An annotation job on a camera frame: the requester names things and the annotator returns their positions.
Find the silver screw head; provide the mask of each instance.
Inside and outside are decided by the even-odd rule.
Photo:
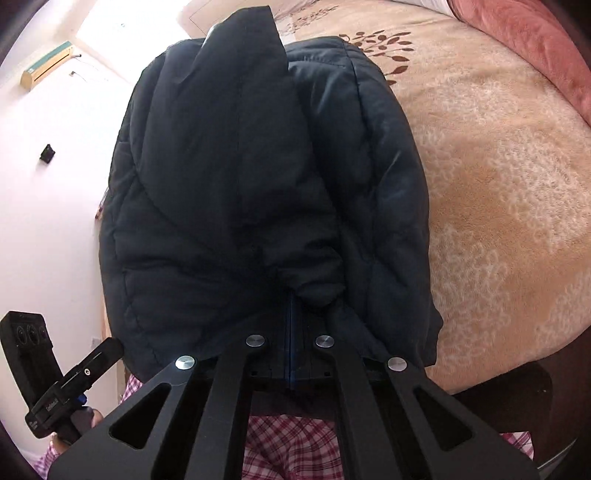
[[[400,358],[399,356],[393,356],[390,360],[388,360],[388,368],[394,372],[402,372],[406,370],[408,364],[404,358]]]
[[[262,346],[265,343],[265,337],[262,335],[251,335],[246,339],[246,344],[253,348]]]
[[[179,370],[189,370],[189,368],[193,368],[193,365],[195,365],[195,359],[190,355],[180,356],[174,363],[174,366]]]
[[[320,335],[316,337],[316,345],[320,348],[330,348],[335,344],[335,339],[330,335]]]

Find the white wall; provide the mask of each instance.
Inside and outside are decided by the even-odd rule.
[[[0,317],[8,310],[43,314],[63,371],[100,337],[94,217],[131,94],[129,84],[95,66],[70,60],[30,93],[15,72],[0,88]],[[38,159],[48,143],[56,155],[45,166]],[[89,404],[107,413],[116,402],[111,369],[90,391]],[[21,450],[40,454],[48,441],[28,431],[25,412],[0,349],[0,419]]]

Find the beige blanket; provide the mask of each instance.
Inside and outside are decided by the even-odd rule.
[[[454,18],[386,0],[319,0],[278,28],[358,45],[408,117],[445,322],[432,379],[468,388],[591,325],[591,129],[544,76]]]

